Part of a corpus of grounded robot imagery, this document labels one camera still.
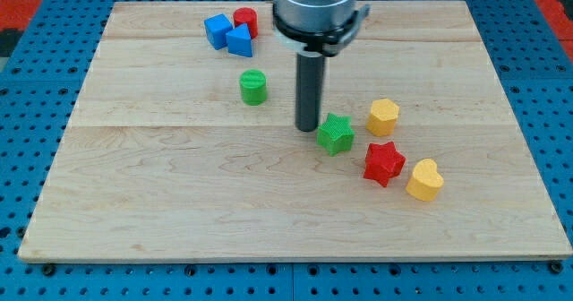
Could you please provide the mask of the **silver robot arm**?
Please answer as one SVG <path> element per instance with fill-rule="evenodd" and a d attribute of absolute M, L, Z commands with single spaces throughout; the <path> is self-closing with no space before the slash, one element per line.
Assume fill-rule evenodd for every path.
<path fill-rule="evenodd" d="M 281 43 L 307 57 L 337 56 L 355 40 L 370 14 L 357 0 L 268 0 Z"/>

